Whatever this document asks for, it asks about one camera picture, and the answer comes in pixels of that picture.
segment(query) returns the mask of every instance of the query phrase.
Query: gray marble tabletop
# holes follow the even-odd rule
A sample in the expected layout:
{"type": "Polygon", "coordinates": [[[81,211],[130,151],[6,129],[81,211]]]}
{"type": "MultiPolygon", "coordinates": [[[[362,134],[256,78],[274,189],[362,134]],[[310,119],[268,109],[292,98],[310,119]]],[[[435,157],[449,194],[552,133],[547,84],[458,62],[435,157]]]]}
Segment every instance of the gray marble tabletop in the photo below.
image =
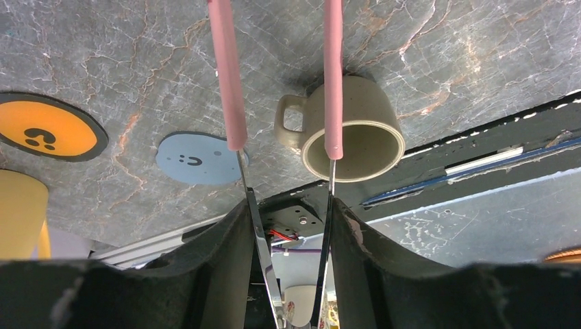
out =
{"type": "MultiPolygon", "coordinates": [[[[278,99],[321,84],[320,0],[233,1],[250,180],[259,197],[314,181],[273,136],[278,99]]],[[[345,1],[344,65],[390,97],[407,147],[581,88],[575,0],[345,1]]],[[[0,90],[50,95],[104,126],[69,163],[0,145],[0,168],[50,189],[50,225],[124,245],[227,212],[240,184],[188,186],[156,166],[164,136],[224,136],[206,1],[0,1],[0,90]]],[[[288,118],[297,127],[300,117],[288,118]]]]}

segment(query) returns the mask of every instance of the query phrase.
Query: beige mug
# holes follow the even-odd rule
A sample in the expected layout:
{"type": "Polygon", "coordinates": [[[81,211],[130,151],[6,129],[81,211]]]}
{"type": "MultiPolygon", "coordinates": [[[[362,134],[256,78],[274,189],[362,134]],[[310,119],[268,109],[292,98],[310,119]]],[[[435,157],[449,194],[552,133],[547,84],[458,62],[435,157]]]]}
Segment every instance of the beige mug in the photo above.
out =
{"type": "MultiPolygon", "coordinates": [[[[317,177],[329,179],[325,152],[325,90],[310,97],[285,95],[278,102],[274,133],[278,141],[301,150],[305,167],[317,177]],[[300,132],[284,127],[284,113],[303,114],[300,132]]],[[[362,77],[343,78],[343,158],[337,161],[337,182],[361,182],[393,168],[406,149],[394,110],[383,90],[362,77]]]]}

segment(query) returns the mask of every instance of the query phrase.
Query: orange circle sticker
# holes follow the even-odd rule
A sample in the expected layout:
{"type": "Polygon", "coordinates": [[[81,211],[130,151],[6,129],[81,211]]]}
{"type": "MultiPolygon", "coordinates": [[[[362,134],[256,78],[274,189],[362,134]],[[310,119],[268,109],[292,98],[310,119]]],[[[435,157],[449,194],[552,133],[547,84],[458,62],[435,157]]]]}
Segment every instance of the orange circle sticker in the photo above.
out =
{"type": "Polygon", "coordinates": [[[38,156],[71,162],[98,156],[105,130],[78,108],[50,97],[0,93],[0,139],[38,156]]]}

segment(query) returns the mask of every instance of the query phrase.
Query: red wire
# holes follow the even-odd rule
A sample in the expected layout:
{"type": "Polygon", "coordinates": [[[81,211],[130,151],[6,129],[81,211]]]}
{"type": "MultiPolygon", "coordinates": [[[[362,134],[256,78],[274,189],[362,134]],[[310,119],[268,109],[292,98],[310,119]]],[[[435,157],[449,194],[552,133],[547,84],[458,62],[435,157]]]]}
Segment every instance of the red wire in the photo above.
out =
{"type": "Polygon", "coordinates": [[[291,238],[290,236],[286,236],[286,235],[282,234],[281,232],[278,232],[277,230],[273,230],[273,229],[271,229],[271,234],[276,235],[279,238],[286,240],[286,241],[297,240],[297,238],[291,238]]]}

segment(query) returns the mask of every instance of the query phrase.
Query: printed face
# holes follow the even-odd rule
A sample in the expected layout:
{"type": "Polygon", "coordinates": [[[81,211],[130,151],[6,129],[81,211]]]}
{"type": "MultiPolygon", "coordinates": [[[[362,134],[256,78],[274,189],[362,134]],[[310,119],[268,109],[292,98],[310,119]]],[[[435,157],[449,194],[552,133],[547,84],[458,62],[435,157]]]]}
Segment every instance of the printed face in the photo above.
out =
{"type": "Polygon", "coordinates": [[[70,161],[94,158],[108,142],[86,113],[27,94],[0,95],[0,138],[29,153],[70,161]]]}
{"type": "Polygon", "coordinates": [[[207,134],[170,134],[160,143],[156,162],[166,175],[188,184],[220,185],[240,179],[236,154],[223,138],[207,134]]]}

